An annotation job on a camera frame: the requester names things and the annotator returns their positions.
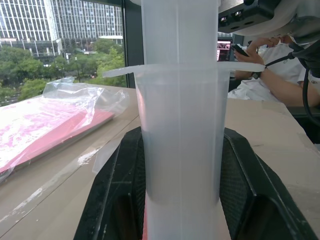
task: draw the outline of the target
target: watch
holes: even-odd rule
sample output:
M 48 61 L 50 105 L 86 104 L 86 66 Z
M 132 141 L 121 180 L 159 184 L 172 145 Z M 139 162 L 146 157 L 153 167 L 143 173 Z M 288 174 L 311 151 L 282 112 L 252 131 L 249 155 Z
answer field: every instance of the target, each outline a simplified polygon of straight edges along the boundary
M 254 79 L 258 79 L 258 78 L 260 78 L 261 74 L 262 74 L 262 71 L 253 72 L 253 73 L 251 74 L 251 76 L 252 76 Z

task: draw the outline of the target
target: brown cardboard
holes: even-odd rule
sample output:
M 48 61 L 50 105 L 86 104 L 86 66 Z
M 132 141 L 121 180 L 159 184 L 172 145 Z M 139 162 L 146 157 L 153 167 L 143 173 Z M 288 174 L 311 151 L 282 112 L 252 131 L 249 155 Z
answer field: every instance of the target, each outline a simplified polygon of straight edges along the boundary
M 73 239 L 95 178 L 92 172 L 95 151 L 112 145 L 140 125 L 135 90 L 126 90 L 130 93 L 131 106 L 121 116 L 68 149 L 46 156 L 43 161 L 9 177 L 7 183 L 0 186 L 0 219 L 8 215 L 0 221 L 1 240 Z M 246 137 L 253 150 L 279 175 L 320 236 L 320 221 L 317 220 L 320 218 L 320 177 L 317 174 L 320 155 L 286 107 L 281 103 L 229 99 L 225 125 Z M 76 165 L 81 158 L 85 159 L 83 164 Z M 57 182 L 41 191 L 41 195 L 30 198 L 62 170 L 66 173 Z M 28 198 L 29 202 L 18 209 L 20 213 L 14 213 L 13 209 Z M 230 240 L 219 206 L 219 240 Z

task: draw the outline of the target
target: high-rise building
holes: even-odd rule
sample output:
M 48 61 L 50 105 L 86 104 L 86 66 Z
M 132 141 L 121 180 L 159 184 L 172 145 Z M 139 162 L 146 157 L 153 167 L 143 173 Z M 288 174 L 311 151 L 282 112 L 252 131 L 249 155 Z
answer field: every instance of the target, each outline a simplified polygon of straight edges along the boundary
M 0 47 L 37 57 L 68 48 L 90 50 L 99 37 L 122 43 L 121 8 L 82 0 L 0 0 Z
M 1 0 L 0 38 L 51 41 L 57 35 L 49 24 L 49 0 Z
M 66 49 L 76 46 L 91 49 L 91 43 L 108 36 L 122 43 L 123 26 L 120 7 L 82 0 L 50 0 L 57 35 Z

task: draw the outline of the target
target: pink sheet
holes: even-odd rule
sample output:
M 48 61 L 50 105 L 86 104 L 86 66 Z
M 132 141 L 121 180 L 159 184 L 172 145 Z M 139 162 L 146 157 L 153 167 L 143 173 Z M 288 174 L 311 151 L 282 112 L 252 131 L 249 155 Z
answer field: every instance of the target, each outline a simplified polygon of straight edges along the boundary
M 0 176 L 113 116 L 72 98 L 37 97 L 1 107 Z

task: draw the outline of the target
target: clear plastic bag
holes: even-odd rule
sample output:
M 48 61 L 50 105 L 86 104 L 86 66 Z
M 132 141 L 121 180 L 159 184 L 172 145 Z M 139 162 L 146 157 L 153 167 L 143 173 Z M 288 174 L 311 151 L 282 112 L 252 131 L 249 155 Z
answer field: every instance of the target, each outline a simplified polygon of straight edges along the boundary
M 129 95 L 123 90 L 73 80 L 49 82 L 42 95 L 0 107 L 0 183 L 14 169 L 66 141 L 79 139 L 129 105 Z

